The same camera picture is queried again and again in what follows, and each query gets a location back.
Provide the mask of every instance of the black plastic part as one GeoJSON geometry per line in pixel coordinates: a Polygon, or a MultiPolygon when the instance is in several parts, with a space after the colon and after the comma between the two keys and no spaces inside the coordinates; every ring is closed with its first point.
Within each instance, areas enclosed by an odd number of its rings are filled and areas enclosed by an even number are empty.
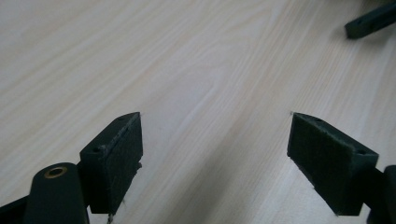
{"type": "Polygon", "coordinates": [[[359,215],[354,179],[375,168],[378,154],[321,119],[294,113],[288,156],[336,215],[359,215]]]}
{"type": "Polygon", "coordinates": [[[392,223],[396,223],[396,165],[388,166],[384,171],[385,201],[392,223]]]}
{"type": "Polygon", "coordinates": [[[115,215],[141,168],[140,113],[114,119],[80,152],[78,164],[86,204],[94,214],[115,215]]]}
{"type": "Polygon", "coordinates": [[[0,208],[0,223],[20,224],[26,210],[27,196],[0,208]]]}
{"type": "Polygon", "coordinates": [[[75,164],[54,164],[35,175],[23,223],[89,223],[75,164]]]}
{"type": "Polygon", "coordinates": [[[368,224],[391,224],[384,188],[385,175],[377,169],[367,170],[356,178],[360,198],[372,210],[367,218],[368,224]]]}
{"type": "Polygon", "coordinates": [[[349,22],[345,26],[346,36],[350,39],[362,38],[394,22],[396,22],[396,3],[390,3],[349,22]]]}

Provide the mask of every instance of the screw hole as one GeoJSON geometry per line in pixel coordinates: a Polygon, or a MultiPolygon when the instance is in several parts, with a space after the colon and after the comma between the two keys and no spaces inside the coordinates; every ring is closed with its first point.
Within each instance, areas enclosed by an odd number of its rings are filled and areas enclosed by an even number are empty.
{"type": "Polygon", "coordinates": [[[46,177],[47,179],[52,179],[52,178],[56,178],[58,176],[64,175],[64,173],[67,172],[67,168],[64,166],[59,166],[59,167],[55,167],[52,168],[50,170],[48,170],[45,174],[44,177],[46,177]]]}

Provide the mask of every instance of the wooden table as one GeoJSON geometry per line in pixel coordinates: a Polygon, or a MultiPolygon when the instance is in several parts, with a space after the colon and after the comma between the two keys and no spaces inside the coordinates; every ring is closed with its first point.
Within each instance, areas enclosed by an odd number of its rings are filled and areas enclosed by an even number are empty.
{"type": "MultiPolygon", "coordinates": [[[[114,223],[364,223],[286,155],[291,115],[396,163],[396,32],[347,40],[374,1],[0,3],[0,204],[140,111],[143,168],[114,223]]],[[[105,215],[90,215],[106,223],[105,215]]]]}

